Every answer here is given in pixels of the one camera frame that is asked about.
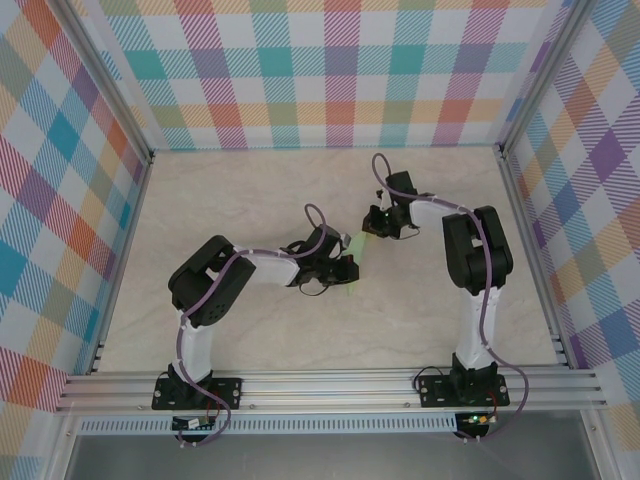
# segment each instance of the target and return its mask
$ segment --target beige floor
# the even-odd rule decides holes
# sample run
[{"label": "beige floor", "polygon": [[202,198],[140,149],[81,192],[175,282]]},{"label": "beige floor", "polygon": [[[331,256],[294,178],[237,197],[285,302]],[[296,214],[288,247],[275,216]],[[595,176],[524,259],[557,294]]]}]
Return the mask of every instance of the beige floor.
[{"label": "beige floor", "polygon": [[[375,203],[373,150],[162,153],[157,157],[102,357],[102,371],[164,369],[177,320],[167,280],[212,235],[247,247],[304,239],[302,207],[356,234]],[[519,364],[555,356],[515,220],[490,148],[390,149],[419,191],[497,208],[515,269],[499,306],[495,349]],[[317,298],[270,285],[245,289],[218,324],[219,369],[449,365],[459,332],[459,291],[446,272],[441,235],[368,241],[361,280]]]}]

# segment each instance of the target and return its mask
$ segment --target green object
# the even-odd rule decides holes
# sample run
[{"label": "green object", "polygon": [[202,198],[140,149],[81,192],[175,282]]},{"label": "green object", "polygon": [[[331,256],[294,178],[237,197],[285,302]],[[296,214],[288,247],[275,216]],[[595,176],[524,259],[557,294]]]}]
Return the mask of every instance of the green object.
[{"label": "green object", "polygon": [[[349,248],[342,253],[343,255],[353,255],[353,261],[356,262],[360,268],[362,268],[362,254],[364,252],[364,245],[367,241],[367,235],[367,232],[358,233],[351,239]],[[355,287],[356,282],[347,284],[347,295],[351,295]]]}]

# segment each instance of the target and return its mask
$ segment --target enclosure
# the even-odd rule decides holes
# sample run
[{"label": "enclosure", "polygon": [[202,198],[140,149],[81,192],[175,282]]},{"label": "enclosure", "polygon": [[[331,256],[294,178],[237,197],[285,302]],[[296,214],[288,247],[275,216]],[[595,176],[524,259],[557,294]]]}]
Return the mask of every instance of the enclosure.
[{"label": "enclosure", "polygon": [[[169,478],[211,455],[220,478],[640,476],[637,1],[1,1],[2,478]],[[514,268],[491,346],[523,377],[500,364],[495,441],[451,435],[486,407],[414,389],[449,374],[464,289],[438,223],[361,232],[377,152],[499,215]],[[180,449],[174,416],[211,406],[151,408],[169,278],[215,235],[307,239],[309,202],[359,279],[247,285],[211,345],[238,409]]]}]

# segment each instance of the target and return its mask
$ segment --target colorful plaid pattern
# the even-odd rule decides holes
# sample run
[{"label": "colorful plaid pattern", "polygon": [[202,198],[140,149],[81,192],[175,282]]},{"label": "colorful plaid pattern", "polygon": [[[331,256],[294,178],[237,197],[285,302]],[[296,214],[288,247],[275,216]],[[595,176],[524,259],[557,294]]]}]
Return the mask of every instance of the colorful plaid pattern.
[{"label": "colorful plaid pattern", "polygon": [[177,150],[492,144],[548,3],[100,0],[147,134]]},{"label": "colorful plaid pattern", "polygon": [[511,130],[513,121],[515,120],[516,115],[518,114],[518,112],[520,111],[520,107],[522,106],[522,102],[524,102],[524,100],[529,96],[529,92],[531,91],[531,88],[533,87],[536,78],[538,77],[540,67],[551,51],[553,42],[555,42],[558,34],[561,32],[562,27],[567,20],[569,12],[571,11],[571,7],[574,3],[574,0],[562,1],[562,6],[560,7],[560,10],[556,15],[556,18],[553,20],[553,24],[551,25],[551,28],[549,29],[549,32],[547,33],[547,36],[545,37],[544,42],[542,43],[542,46],[538,51],[538,54],[536,55],[536,59],[531,64],[531,68],[529,69],[529,72],[527,73],[527,76],[522,83],[522,86],[520,87],[520,91],[518,92],[516,101],[513,103],[511,110],[509,111],[507,120],[502,126],[502,130],[500,131],[500,134],[498,136],[498,143],[501,143],[509,133],[509,130]]},{"label": "colorful plaid pattern", "polygon": [[0,478],[35,477],[143,162],[45,0],[0,0]]},{"label": "colorful plaid pattern", "polygon": [[640,467],[640,2],[600,0],[514,153],[578,362]]}]

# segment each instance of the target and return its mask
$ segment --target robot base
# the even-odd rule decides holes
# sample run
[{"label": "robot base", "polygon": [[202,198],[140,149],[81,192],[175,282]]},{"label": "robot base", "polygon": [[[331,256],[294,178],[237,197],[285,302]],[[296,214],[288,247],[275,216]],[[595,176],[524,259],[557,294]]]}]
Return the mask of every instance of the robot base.
[{"label": "robot base", "polygon": [[[462,402],[454,389],[448,375],[421,375],[418,377],[420,405],[423,408],[433,407],[493,407],[494,402],[488,391]],[[497,375],[494,388],[490,389],[496,397],[498,407],[509,405],[509,392],[502,375]]]},{"label": "robot base", "polygon": [[[242,395],[241,378],[213,378],[210,373],[198,382],[206,391],[217,395],[227,402],[231,410],[240,408]],[[191,385],[180,378],[177,372],[169,365],[166,376],[161,375],[156,380],[154,388],[152,410],[207,410],[217,408],[212,405],[213,400],[196,391]]]}]

